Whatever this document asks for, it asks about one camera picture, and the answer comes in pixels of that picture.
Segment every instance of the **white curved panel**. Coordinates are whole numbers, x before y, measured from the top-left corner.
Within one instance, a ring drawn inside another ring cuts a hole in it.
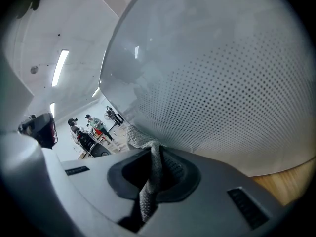
[[[283,0],[137,0],[125,13],[100,89],[128,122],[247,175],[315,156],[314,49]]]

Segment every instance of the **gray fabric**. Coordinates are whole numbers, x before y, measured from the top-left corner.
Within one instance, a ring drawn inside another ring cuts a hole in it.
[[[133,147],[140,149],[151,148],[152,151],[151,174],[139,194],[142,219],[144,222],[147,222],[155,210],[156,194],[161,190],[163,173],[159,153],[160,142],[147,134],[143,134],[132,125],[127,127],[126,139],[129,149],[132,149]]]

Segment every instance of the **rectangular light fixture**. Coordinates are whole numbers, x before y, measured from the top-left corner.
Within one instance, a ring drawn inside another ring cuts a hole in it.
[[[97,88],[97,89],[95,90],[95,92],[93,93],[92,97],[94,97],[95,94],[98,93],[99,89],[100,89],[100,88]]]
[[[138,49],[139,49],[139,46],[135,47],[135,59],[137,59],[138,57]]]
[[[58,83],[58,79],[60,76],[60,72],[64,66],[65,60],[67,58],[69,51],[68,50],[61,50],[56,68],[55,68],[55,72],[54,72],[54,77],[53,77],[53,82],[51,83],[51,86],[54,87],[57,85]]]
[[[50,104],[50,112],[53,114],[53,118],[55,117],[55,103]]]

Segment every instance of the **dark pants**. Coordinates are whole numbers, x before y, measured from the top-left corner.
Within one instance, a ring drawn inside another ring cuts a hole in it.
[[[114,114],[114,117],[115,117],[115,119],[116,119],[118,122],[120,122],[121,124],[123,124],[123,121],[121,121],[121,120],[117,117],[116,114]]]
[[[105,134],[106,136],[108,136],[108,138],[109,138],[110,140],[113,140],[112,136],[107,132],[106,129],[102,128],[102,129],[100,129],[99,131],[102,132],[103,134]]]

